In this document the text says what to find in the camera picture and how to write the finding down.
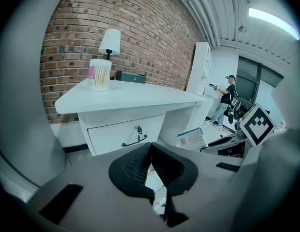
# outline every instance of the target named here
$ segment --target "white desk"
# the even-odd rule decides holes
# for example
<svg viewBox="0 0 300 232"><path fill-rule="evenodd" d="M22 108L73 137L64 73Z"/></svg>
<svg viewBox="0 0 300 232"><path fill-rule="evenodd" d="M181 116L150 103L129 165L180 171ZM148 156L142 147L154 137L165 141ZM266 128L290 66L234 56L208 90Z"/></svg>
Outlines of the white desk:
<svg viewBox="0 0 300 232"><path fill-rule="evenodd" d="M108 91L89 89L86 79L55 102L59 114L78 113L80 125L93 156L137 141L158 137L177 145L177 135L202 124L209 99L175 88L152 84L110 81Z"/></svg>

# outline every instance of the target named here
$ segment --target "green box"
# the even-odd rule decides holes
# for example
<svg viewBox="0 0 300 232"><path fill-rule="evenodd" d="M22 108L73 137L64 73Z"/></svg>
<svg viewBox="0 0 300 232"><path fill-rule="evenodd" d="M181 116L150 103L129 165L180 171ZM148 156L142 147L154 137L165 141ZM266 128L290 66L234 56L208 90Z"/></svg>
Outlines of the green box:
<svg viewBox="0 0 300 232"><path fill-rule="evenodd" d="M123 71L117 71L116 79L124 82L146 83L145 75L137 75Z"/></svg>

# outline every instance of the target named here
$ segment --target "person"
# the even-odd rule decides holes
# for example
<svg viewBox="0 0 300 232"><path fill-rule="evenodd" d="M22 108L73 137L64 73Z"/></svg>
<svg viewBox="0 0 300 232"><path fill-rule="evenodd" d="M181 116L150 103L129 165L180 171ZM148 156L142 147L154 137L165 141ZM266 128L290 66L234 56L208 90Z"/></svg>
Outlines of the person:
<svg viewBox="0 0 300 232"><path fill-rule="evenodd" d="M234 96L234 92L235 92L235 76L234 75L228 76L228 83L230 84L230 86L228 86L228 88L226 90L217 89L221 94L223 94L223 96L221 97L221 101L220 101L216 111L214 112L213 116L211 117L211 119L205 121L205 124L211 126L213 124L213 122L217 120L218 125L214 125L214 126L215 126L215 128L217 128L221 131L223 130L222 125L223 125L224 112L228 108L228 105L231 101L230 95L232 98Z"/></svg>

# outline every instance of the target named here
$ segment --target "black handle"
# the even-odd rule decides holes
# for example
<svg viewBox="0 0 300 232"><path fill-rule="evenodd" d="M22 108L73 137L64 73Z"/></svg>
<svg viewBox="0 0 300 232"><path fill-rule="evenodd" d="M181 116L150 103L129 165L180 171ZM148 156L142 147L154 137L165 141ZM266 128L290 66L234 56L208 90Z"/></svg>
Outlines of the black handle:
<svg viewBox="0 0 300 232"><path fill-rule="evenodd" d="M144 138L143 138L143 139L141 139L141 140L139 140L139 141L137 141L137 142L135 142L135 143L129 144L129 145L127 145L126 143L122 143L122 146L123 146L123 147L131 146L131 145L137 144L137 143L139 143L139 142L145 140L146 138L147 138L147 135L144 135Z"/></svg>

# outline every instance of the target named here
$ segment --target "black t-shirt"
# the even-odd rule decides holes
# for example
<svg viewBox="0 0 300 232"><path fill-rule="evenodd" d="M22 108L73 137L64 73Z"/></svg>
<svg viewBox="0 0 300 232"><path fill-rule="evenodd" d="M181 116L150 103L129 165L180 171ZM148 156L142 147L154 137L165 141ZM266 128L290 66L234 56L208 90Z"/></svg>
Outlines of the black t-shirt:
<svg viewBox="0 0 300 232"><path fill-rule="evenodd" d="M231 93L231 98L233 98L234 91L235 91L235 85L231 84L230 86L227 87L226 91L229 91L229 93ZM221 101L220 101L221 103L229 104L229 102L230 102L229 93L222 96Z"/></svg>

